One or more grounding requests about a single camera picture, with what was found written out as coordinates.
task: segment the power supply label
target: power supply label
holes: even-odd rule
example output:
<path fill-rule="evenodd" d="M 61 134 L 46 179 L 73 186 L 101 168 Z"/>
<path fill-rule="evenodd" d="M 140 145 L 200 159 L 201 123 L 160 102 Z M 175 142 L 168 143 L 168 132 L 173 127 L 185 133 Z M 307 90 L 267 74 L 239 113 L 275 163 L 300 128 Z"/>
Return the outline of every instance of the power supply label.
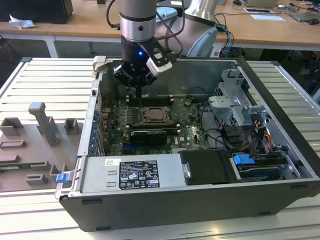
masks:
<path fill-rule="evenodd" d="M 157 161 L 121 161 L 119 188 L 148 189 L 159 188 L 159 172 Z"/>

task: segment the table leg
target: table leg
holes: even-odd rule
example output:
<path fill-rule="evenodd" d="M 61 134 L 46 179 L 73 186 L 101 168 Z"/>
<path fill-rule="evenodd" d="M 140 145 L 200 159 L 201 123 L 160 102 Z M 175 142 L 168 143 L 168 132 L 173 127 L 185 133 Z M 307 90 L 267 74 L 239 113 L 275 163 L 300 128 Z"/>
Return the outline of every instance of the table leg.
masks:
<path fill-rule="evenodd" d="M 320 88 L 318 89 L 318 91 L 316 91 L 316 93 L 312 96 L 313 101 L 315 101 L 316 103 L 318 103 L 320 101 Z"/>
<path fill-rule="evenodd" d="M 89 41 L 88 44 L 89 44 L 90 53 L 91 53 L 91 54 L 94 54 L 94 53 L 95 53 L 95 50 L 94 50 L 94 44 L 93 44 L 93 42 L 92 42 L 92 41 Z"/>
<path fill-rule="evenodd" d="M 51 58 L 59 58 L 59 54 L 57 52 L 56 46 L 55 46 L 55 38 L 53 36 L 47 36 L 45 38 L 46 46 L 49 50 L 50 57 Z"/>

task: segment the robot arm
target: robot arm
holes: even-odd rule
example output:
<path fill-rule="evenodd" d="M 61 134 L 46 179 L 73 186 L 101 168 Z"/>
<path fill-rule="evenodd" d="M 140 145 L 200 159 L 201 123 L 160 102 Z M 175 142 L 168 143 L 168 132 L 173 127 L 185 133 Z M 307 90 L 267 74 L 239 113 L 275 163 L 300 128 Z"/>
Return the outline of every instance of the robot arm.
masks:
<path fill-rule="evenodd" d="M 199 39 L 207 38 L 208 46 L 200 49 L 207 52 L 208 48 L 211 49 L 218 32 L 213 29 L 216 5 L 216 0 L 192 0 L 185 18 L 177 17 L 168 22 L 173 32 L 183 35 L 185 55 L 198 56 L 201 52 L 199 45 L 203 44 Z M 121 30 L 122 62 L 113 74 L 123 85 L 136 88 L 136 96 L 141 97 L 142 87 L 151 85 L 161 73 L 172 68 L 178 56 L 171 50 L 179 52 L 176 39 L 172 34 L 167 36 L 168 29 L 164 24 L 156 25 L 157 0 L 119 0 L 119 14 L 120 26 L 110 23 L 107 12 L 109 25 Z"/>
<path fill-rule="evenodd" d="M 172 68 L 172 54 L 166 54 L 155 38 L 157 0 L 119 0 L 122 63 L 114 76 L 125 86 L 141 88 L 152 84 Z"/>

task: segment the white paper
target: white paper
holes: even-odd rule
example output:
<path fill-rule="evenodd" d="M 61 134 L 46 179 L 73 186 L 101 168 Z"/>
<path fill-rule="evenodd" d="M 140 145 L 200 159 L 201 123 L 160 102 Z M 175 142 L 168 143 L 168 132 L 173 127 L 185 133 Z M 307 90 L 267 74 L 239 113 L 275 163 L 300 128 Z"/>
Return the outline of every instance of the white paper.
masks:
<path fill-rule="evenodd" d="M 181 1 L 171 1 L 172 5 L 178 5 L 178 6 L 182 6 L 182 2 Z"/>
<path fill-rule="evenodd" d="M 14 28 L 17 28 L 17 29 L 20 29 L 20 30 L 22 28 L 33 28 L 33 27 L 36 26 L 34 24 L 34 22 L 31 21 L 31 20 L 20 20 L 20 19 L 17 19 L 15 17 L 11 16 L 11 14 L 10 14 L 9 24 L 11 26 L 13 26 Z"/>
<path fill-rule="evenodd" d="M 267 21 L 281 21 L 285 22 L 285 20 L 282 17 L 279 16 L 266 16 L 266 15 L 257 15 L 257 14 L 251 14 L 251 16 L 255 20 L 267 20 Z"/>

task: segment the wooden desk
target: wooden desk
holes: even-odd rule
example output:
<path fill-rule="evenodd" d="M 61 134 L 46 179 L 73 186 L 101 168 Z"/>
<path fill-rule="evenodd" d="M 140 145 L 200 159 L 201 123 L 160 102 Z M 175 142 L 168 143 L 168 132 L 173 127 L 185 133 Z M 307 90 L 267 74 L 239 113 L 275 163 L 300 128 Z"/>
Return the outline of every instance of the wooden desk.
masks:
<path fill-rule="evenodd" d="M 280 0 L 279 2 L 301 6 L 298 1 Z M 217 5 L 215 12 L 246 13 L 241 9 L 242 6 L 233 5 L 232 0 L 227 0 L 226 5 Z M 298 12 L 304 13 L 306 10 L 299 9 Z M 299 22 L 287 14 L 273 14 L 273 16 L 280 16 L 285 21 L 255 20 L 249 14 L 225 15 L 227 27 L 234 35 L 234 46 L 255 47 L 260 45 L 259 48 L 289 50 L 302 50 L 305 47 L 320 49 L 320 24 L 310 25 Z M 224 24 L 223 16 L 218 15 L 217 19 L 221 24 Z M 219 33 L 217 42 L 225 41 L 223 35 L 225 35 L 223 32 Z"/>
<path fill-rule="evenodd" d="M 299 6 L 297 1 L 279 2 L 293 2 Z M 44 40 L 53 58 L 58 57 L 55 41 L 119 43 L 120 31 L 111 29 L 106 22 L 108 4 L 72 0 L 73 13 L 67 24 L 36 23 L 35 28 L 19 30 L 7 22 L 0 22 L 0 33 L 4 38 Z M 118 3 L 115 3 L 110 11 L 111 22 L 119 23 L 118 12 Z M 234 47 L 320 51 L 320 24 L 298 22 L 286 14 L 279 14 L 285 21 L 255 20 L 249 14 L 244 15 L 246 12 L 241 6 L 233 5 L 232 0 L 227 0 L 226 5 L 217 5 L 215 12 L 239 14 L 225 15 L 227 26 L 234 35 Z M 221 15 L 217 19 L 223 24 Z M 226 40 L 226 34 L 219 32 L 215 48 L 221 48 Z"/>

